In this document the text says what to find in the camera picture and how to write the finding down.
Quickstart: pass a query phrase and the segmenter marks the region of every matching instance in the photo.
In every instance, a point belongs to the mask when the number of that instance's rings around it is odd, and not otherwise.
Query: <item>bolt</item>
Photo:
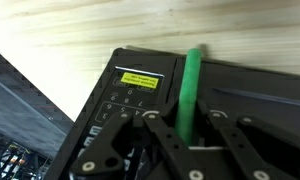
[[[250,118],[247,118],[247,117],[243,118],[243,121],[244,122],[252,122],[252,120]]]
[[[203,174],[199,170],[192,170],[189,172],[189,177],[191,180],[204,180]]]
[[[92,171],[94,169],[94,167],[95,167],[94,162],[89,161],[89,162],[86,162],[83,164],[82,170],[83,171]]]
[[[154,114],[150,114],[150,115],[149,115],[149,118],[150,118],[150,119],[155,119],[156,116],[155,116]]]
[[[128,117],[128,114],[126,114],[126,113],[121,114],[121,117],[122,117],[122,118],[127,118],[127,117]]]
[[[270,180],[270,176],[266,172],[260,170],[254,171],[253,176],[257,180]]]

